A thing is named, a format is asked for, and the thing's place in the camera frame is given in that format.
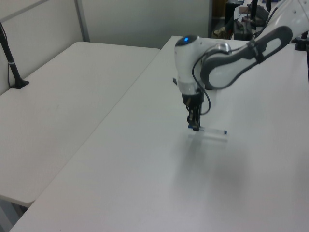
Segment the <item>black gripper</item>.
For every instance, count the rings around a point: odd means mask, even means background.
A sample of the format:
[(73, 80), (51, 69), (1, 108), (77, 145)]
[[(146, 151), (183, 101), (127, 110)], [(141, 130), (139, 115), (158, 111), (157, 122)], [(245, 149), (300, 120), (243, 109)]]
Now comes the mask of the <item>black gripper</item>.
[(199, 131), (200, 129), (200, 116), (201, 116), (201, 106), (204, 102), (204, 94), (197, 93), (195, 95), (182, 94), (182, 100), (184, 105), (187, 107), (188, 111), (188, 127), (194, 128), (194, 131)]

